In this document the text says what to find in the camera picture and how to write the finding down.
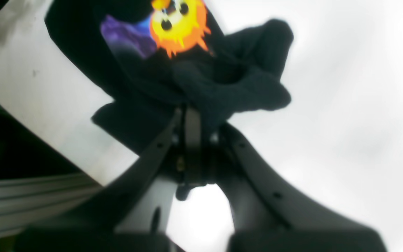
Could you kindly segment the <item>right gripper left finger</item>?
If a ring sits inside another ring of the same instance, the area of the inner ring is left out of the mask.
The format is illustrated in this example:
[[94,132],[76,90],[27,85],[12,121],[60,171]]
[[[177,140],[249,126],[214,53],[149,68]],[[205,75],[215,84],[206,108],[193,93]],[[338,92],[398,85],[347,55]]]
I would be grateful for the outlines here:
[[182,252],[166,236],[174,196],[202,185],[201,119],[178,107],[170,124],[115,181],[59,216],[30,225],[16,252]]

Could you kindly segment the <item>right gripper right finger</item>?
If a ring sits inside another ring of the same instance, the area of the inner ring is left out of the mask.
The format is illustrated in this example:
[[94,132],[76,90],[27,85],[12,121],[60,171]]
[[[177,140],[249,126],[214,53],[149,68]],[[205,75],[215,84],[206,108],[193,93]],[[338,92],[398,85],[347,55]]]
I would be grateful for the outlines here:
[[217,184],[234,225],[228,252],[385,252],[372,228],[328,209],[277,174],[232,125],[219,132]]

